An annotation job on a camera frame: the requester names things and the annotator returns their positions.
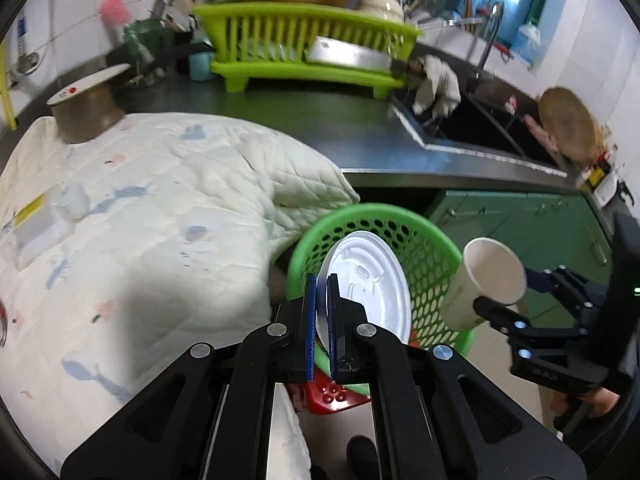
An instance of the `bowl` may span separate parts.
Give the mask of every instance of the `bowl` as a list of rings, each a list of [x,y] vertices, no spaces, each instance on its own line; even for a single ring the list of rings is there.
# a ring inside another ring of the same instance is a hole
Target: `bowl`
[[[358,11],[382,20],[404,23],[404,12],[397,0],[361,0]]]

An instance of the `cutting board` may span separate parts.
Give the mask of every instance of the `cutting board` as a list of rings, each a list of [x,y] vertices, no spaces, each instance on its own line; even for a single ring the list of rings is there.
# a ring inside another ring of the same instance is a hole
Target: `cutting board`
[[[544,129],[556,138],[563,155],[587,166],[603,152],[604,136],[598,121],[567,88],[546,90],[538,102],[538,110]]]

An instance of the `stainless steel pot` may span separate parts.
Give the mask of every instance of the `stainless steel pot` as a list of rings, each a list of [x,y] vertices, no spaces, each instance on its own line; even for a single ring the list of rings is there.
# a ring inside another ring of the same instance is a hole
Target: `stainless steel pot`
[[[124,110],[113,99],[110,80],[129,68],[128,64],[121,64],[100,70],[63,88],[47,101],[66,142],[78,144],[95,139],[124,117]]]

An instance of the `person's hand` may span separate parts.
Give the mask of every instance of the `person's hand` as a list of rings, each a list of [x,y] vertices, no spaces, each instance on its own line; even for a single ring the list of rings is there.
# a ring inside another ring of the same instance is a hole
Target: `person's hand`
[[[590,391],[585,396],[579,397],[580,400],[593,405],[593,409],[589,414],[589,418],[597,418],[599,416],[607,415],[620,400],[620,396],[606,390],[604,388],[598,388]],[[557,416],[564,415],[566,410],[569,409],[569,399],[567,394],[561,394],[560,392],[554,392],[553,399],[549,404],[549,407],[554,411]]]

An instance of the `cabinet door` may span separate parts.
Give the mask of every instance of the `cabinet door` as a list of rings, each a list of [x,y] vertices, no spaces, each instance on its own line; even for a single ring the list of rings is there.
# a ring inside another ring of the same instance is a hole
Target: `cabinet door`
[[[474,238],[492,236],[509,217],[514,201],[525,195],[517,193],[468,192],[442,200],[431,213],[436,224],[460,248]]]
[[[550,206],[546,232],[524,260],[535,270],[566,265],[589,280],[609,283],[610,245],[582,195],[563,196]],[[572,326],[573,317],[550,294],[527,293],[534,326]]]
[[[553,267],[549,263],[549,253],[558,240],[552,236],[552,205],[558,199],[559,195],[527,195],[526,199],[514,204],[516,208],[509,219],[496,229],[492,237],[507,245],[529,269],[542,271]],[[558,301],[551,294],[540,294],[530,288],[518,304],[521,313],[532,321],[556,306]]]

